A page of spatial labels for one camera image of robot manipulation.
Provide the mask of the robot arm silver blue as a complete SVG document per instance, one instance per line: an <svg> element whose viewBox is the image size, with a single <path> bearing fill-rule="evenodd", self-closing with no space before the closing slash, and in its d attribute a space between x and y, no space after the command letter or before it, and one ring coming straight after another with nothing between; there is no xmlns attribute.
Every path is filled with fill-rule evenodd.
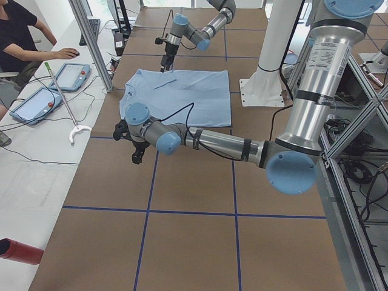
<svg viewBox="0 0 388 291"><path fill-rule="evenodd" d="M233 21L236 11L236 4L233 0L209 0L208 3L217 9L218 14L202 29L195 28L186 16L177 13L173 18L169 33L155 39L155 44L166 44L160 72L170 70L183 37L186 37L195 48L205 51L216 33Z"/></svg>
<svg viewBox="0 0 388 291"><path fill-rule="evenodd" d="M161 71L138 70L126 83L119 102L124 136L135 146L132 161L139 164L145 149L154 146L165 155L178 147L205 149L225 159L251 162L266 171L278 191L297 195L316 180L316 160L321 153L320 131L343 76L353 46L367 33L381 1L319 1L313 11L312 49L304 74L293 96L285 131L274 141L254 141L218 133L231 123L230 106L222 100L227 73L170 70L183 38L198 49L236 15L233 1L212 1L218 14L202 29L176 14L172 28L162 39L166 53Z"/></svg>

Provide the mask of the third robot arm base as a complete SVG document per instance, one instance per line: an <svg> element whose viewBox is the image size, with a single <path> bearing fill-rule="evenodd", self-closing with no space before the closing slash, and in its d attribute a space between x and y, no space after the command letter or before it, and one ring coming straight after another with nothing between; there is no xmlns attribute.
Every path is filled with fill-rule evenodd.
<svg viewBox="0 0 388 291"><path fill-rule="evenodd" d="M378 53L359 53L359 56L368 72L385 74L387 70L387 42Z"/></svg>

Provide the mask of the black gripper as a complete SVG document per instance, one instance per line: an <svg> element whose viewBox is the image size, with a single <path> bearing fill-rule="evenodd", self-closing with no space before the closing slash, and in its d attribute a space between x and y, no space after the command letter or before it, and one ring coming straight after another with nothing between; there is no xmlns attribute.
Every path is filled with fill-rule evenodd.
<svg viewBox="0 0 388 291"><path fill-rule="evenodd" d="M178 52L178 46L174 44L166 44L165 54L162 56L160 72L165 72L169 66L173 64L174 58Z"/></svg>
<svg viewBox="0 0 388 291"><path fill-rule="evenodd" d="M132 144L135 147L135 152L132 154L132 163L141 164L142 157L144 156L145 150L149 146L149 143L147 141L145 142L132 141Z"/></svg>

